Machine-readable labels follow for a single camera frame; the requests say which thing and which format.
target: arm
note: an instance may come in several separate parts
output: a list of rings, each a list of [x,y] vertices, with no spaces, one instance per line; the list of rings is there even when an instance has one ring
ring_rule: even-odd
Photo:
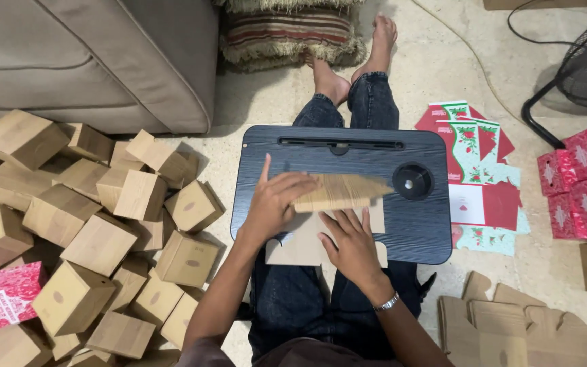
[[[296,214],[289,204],[313,191],[316,180],[304,172],[286,172],[268,179],[271,155],[266,156],[246,221],[237,239],[194,310],[184,335],[183,352],[196,340],[209,338],[219,347],[237,314],[262,244],[280,233]]]
[[[363,223],[352,210],[333,213],[336,220],[319,213],[337,241],[335,245],[325,233],[318,234],[330,262],[361,289],[373,306],[387,303],[395,291],[379,267],[368,208],[364,208]],[[402,301],[377,315],[400,363],[406,367],[454,367]]]

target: tiled floor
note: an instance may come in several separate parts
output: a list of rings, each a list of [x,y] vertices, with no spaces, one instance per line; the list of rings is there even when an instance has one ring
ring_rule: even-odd
[[[533,45],[514,36],[506,27],[508,12],[488,12],[481,0],[420,0],[472,43],[494,88],[512,111],[558,68],[566,46]],[[412,129],[429,102],[466,99],[490,120],[499,121],[516,147],[510,164],[522,169],[522,201],[532,232],[516,240],[514,257],[468,250],[454,251],[439,266],[420,266],[420,279],[438,272],[438,279],[423,304],[421,324],[436,338],[436,297],[459,296],[466,273],[476,270],[494,283],[502,281],[550,307],[576,313],[587,322],[587,292],[577,242],[553,240],[547,201],[540,194],[535,158],[550,151],[521,122],[510,116],[486,85],[484,72],[468,47],[441,23],[411,1],[368,0],[361,12],[362,29],[370,41],[373,16],[383,11],[398,24],[390,85],[401,115],[401,129]],[[532,38],[574,40],[587,28],[587,8],[526,11],[514,19],[516,28]],[[349,78],[355,69],[339,71]],[[184,143],[206,157],[200,176],[209,180],[226,213],[208,228],[219,242],[231,246],[230,218],[241,138],[251,125],[290,124],[314,90],[309,68],[279,69],[256,74],[225,74],[217,79],[215,127],[205,138]],[[534,116],[559,137],[587,127],[587,115],[574,111],[557,93],[534,108]],[[347,121],[350,113],[340,108]],[[325,266],[328,283],[333,272]],[[223,346],[238,366],[250,365],[246,340],[249,325],[236,322]]]

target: jeans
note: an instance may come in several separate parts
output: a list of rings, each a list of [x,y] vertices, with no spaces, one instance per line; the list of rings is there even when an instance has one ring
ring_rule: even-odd
[[[355,80],[348,93],[350,128],[398,130],[399,112],[388,78],[371,72]],[[316,94],[294,126],[344,127],[330,98]],[[401,301],[418,318],[423,292],[417,264],[390,261],[384,273]],[[364,359],[394,359],[371,303],[357,286],[337,271],[330,304],[326,304],[313,266],[267,265],[265,249],[257,255],[251,278],[249,331],[253,362],[294,338],[314,338],[346,347]]]

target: stand fan leg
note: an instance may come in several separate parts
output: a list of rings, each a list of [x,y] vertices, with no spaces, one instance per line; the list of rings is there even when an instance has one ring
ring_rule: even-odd
[[[534,104],[538,103],[538,101],[543,98],[547,92],[552,90],[553,87],[556,86],[558,81],[556,79],[552,79],[551,82],[547,83],[546,86],[542,87],[533,97],[529,98],[523,105],[522,105],[522,120],[527,124],[527,126],[534,131],[539,137],[541,137],[544,141],[546,141],[550,146],[554,147],[554,149],[565,149],[566,146],[563,142],[555,137],[552,133],[550,133],[547,129],[542,127],[531,114],[531,109]]]

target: sofa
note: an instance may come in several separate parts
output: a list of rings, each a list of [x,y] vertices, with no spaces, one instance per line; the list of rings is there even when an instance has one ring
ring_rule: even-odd
[[[206,133],[211,0],[0,0],[0,116],[19,108],[103,133]]]

